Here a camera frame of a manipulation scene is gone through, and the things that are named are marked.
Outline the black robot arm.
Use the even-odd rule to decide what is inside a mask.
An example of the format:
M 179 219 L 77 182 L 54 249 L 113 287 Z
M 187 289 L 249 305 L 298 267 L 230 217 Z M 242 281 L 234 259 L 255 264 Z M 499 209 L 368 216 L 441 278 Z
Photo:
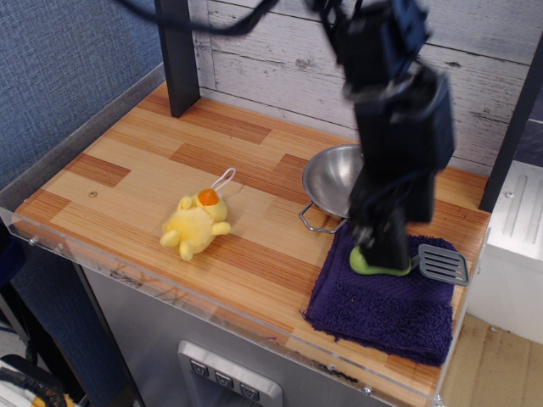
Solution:
M 404 275 L 411 269 L 406 225 L 428 223 L 436 175 L 455 150 L 447 76 L 421 62 L 427 12 L 414 1 L 314 1 L 344 69 L 363 164 L 350 193 L 352 268 Z

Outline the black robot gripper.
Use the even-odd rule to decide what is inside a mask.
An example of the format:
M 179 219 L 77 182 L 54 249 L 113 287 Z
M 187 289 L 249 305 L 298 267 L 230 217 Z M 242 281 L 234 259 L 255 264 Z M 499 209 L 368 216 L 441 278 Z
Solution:
M 359 103 L 363 166 L 350 193 L 350 227 L 372 267 L 409 270 L 406 219 L 429 222 L 436 174 L 456 143 L 446 75 L 423 70 L 400 95 Z

